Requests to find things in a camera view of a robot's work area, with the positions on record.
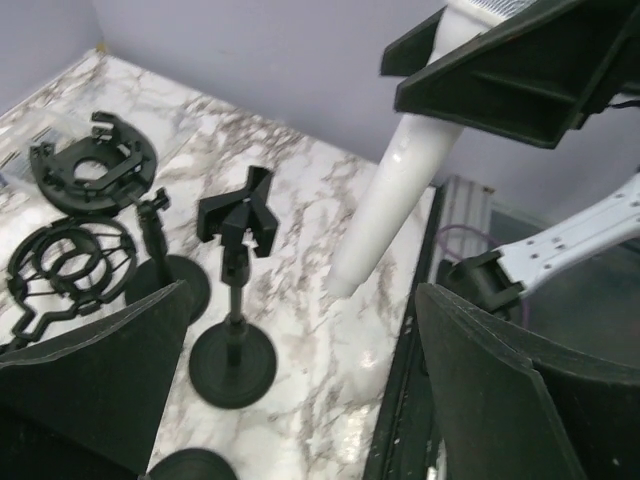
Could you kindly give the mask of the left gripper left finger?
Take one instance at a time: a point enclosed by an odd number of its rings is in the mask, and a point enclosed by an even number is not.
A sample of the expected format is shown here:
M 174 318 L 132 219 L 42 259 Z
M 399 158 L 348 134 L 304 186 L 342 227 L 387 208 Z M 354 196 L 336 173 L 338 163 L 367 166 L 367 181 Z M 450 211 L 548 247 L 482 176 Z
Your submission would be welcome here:
M 190 289 L 178 281 L 2 355 L 2 478 L 144 478 L 190 307 Z

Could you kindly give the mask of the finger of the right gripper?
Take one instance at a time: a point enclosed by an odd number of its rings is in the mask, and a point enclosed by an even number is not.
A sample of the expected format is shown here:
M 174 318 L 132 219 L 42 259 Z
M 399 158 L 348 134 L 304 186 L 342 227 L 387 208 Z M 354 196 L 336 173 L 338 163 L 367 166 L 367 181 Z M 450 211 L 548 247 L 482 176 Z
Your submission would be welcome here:
M 636 1 L 530 1 L 411 76 L 394 108 L 553 149 L 639 91 Z
M 434 49 L 436 32 L 445 12 L 441 8 L 384 49 L 381 76 L 411 76 L 424 68 Z

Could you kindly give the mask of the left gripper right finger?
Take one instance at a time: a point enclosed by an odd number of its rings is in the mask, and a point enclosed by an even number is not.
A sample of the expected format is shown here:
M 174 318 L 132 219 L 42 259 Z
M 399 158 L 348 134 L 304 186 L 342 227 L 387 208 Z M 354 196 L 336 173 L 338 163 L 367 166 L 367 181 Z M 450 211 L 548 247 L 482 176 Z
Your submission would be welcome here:
M 419 285 L 419 332 L 454 479 L 635 479 L 639 371 Z

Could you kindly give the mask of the white microphone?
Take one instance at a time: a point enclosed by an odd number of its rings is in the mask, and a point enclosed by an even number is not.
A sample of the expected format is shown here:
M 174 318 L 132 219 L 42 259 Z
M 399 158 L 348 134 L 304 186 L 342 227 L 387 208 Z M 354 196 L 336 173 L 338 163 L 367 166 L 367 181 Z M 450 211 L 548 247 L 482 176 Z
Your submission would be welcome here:
M 427 65 L 531 4 L 448 1 Z M 463 130 L 462 126 L 430 117 L 402 116 L 333 255 L 326 280 L 330 295 L 349 298 L 370 277 Z

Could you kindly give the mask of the black round-base mic stand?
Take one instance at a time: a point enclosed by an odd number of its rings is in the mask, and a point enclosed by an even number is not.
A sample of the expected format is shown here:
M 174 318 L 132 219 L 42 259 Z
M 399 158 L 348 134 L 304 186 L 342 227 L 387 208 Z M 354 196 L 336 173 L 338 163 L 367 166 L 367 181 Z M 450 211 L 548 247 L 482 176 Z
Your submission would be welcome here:
M 237 480 L 234 469 L 218 453 L 188 448 L 158 462 L 148 473 L 153 480 Z

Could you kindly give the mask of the black tripod shock-mount stand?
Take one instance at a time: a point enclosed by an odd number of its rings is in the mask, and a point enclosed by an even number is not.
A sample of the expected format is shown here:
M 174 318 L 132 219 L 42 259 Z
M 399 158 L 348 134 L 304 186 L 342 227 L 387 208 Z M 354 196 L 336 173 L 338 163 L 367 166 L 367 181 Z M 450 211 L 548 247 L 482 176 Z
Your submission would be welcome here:
M 7 265 L 7 289 L 22 310 L 3 354 L 42 339 L 58 322 L 88 316 L 114 301 L 137 269 L 137 247 L 120 222 L 63 217 L 29 234 Z

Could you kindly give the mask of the black stand of white microphone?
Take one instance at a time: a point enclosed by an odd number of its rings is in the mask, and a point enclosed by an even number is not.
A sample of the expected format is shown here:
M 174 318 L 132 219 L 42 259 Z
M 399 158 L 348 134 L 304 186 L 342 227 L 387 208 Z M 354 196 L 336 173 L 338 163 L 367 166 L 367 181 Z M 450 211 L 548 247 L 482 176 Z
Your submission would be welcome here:
M 223 322 L 196 340 L 189 358 L 193 388 L 207 403 L 222 409 L 247 407 L 272 386 L 277 356 L 267 334 L 242 312 L 250 258 L 271 255 L 279 221 L 267 205 L 272 172 L 248 168 L 239 190 L 204 198 L 198 204 L 197 236 L 203 243 L 220 238 L 220 279 L 229 287 L 230 307 Z

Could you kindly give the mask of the black stand of pink microphone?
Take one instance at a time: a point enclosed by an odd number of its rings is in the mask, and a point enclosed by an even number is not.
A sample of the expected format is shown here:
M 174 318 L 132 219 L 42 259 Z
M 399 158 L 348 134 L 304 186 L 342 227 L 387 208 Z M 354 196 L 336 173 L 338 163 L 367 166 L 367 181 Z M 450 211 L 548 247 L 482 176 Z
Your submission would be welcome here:
M 146 135 L 113 113 L 95 111 L 91 121 L 90 135 L 61 150 L 50 142 L 31 147 L 31 169 L 39 190 L 55 208 L 71 217 L 114 218 L 133 205 L 149 259 L 126 284 L 125 302 L 131 304 L 183 280 L 192 294 L 189 320 L 197 321 L 211 298 L 207 274 L 196 262 L 168 253 L 159 216 L 170 206 L 166 191 L 159 189 L 154 198 L 142 198 L 155 179 L 154 146 Z

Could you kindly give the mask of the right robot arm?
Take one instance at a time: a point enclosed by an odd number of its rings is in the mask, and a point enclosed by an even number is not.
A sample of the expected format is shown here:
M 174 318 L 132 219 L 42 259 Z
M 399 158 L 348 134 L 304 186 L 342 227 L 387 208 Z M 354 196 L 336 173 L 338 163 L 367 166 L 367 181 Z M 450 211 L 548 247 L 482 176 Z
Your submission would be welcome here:
M 552 149 L 610 108 L 639 102 L 635 1 L 450 1 L 390 44 L 402 120 L 385 171 L 429 182 L 464 128 Z M 456 264 L 446 285 L 504 313 L 553 276 L 639 233 L 639 180 L 527 239 Z

